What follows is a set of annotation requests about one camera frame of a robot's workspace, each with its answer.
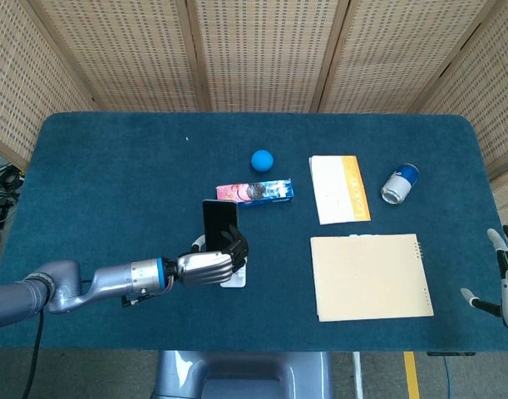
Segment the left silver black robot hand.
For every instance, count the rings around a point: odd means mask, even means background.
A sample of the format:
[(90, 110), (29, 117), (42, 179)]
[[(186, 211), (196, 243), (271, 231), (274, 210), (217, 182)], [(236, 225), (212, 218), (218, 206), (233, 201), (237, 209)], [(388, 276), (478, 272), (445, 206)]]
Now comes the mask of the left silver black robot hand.
[(249, 244), (233, 225), (221, 235), (225, 241), (222, 250), (180, 256), (174, 268), (175, 281), (186, 287), (217, 283), (222, 288), (245, 288)]

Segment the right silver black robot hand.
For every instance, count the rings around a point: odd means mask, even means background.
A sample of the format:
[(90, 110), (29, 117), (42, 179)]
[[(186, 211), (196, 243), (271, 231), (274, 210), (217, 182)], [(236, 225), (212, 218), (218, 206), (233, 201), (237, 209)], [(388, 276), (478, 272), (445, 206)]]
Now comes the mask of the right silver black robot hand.
[(503, 226), (505, 239), (495, 229), (488, 229), (487, 236), (496, 251), (496, 259), (501, 278), (501, 303), (490, 303), (478, 298), (468, 288), (461, 288), (461, 295), (472, 308), (480, 309), (501, 318), (508, 328), (508, 225)]

